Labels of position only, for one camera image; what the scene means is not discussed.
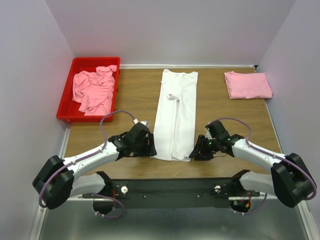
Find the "white t shirt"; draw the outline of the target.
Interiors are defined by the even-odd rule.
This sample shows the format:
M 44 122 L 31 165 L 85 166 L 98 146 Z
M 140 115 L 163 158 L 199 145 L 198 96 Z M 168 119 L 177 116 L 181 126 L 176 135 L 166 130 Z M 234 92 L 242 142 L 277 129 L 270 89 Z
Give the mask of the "white t shirt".
M 196 128 L 198 73 L 162 72 L 153 129 L 157 155 L 164 161 L 190 162 Z

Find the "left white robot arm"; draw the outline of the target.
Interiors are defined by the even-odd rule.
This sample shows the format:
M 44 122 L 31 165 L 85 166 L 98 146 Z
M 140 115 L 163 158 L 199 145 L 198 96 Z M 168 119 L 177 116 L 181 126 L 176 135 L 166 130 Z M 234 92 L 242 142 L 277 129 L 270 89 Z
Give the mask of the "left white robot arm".
M 32 182 L 42 208 L 52 210 L 69 197 L 101 192 L 107 179 L 99 173 L 86 175 L 99 166 L 122 158 L 153 157 L 157 154 L 147 121 L 138 121 L 128 132 L 104 140 L 103 144 L 79 155 L 65 159 L 54 155 L 46 161 Z

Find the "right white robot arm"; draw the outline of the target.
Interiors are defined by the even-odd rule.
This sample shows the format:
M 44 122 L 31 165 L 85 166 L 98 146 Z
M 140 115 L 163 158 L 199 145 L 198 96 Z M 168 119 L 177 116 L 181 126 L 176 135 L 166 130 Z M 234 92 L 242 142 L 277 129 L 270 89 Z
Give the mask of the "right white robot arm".
M 249 141 L 247 136 L 230 135 L 221 119 L 209 122 L 206 133 L 199 135 L 189 155 L 196 161 L 209 161 L 218 152 L 240 158 L 266 170 L 267 174 L 242 170 L 231 178 L 229 190 L 263 192 L 273 195 L 289 208 L 317 195 L 317 184 L 302 158 L 296 154 L 277 153 Z

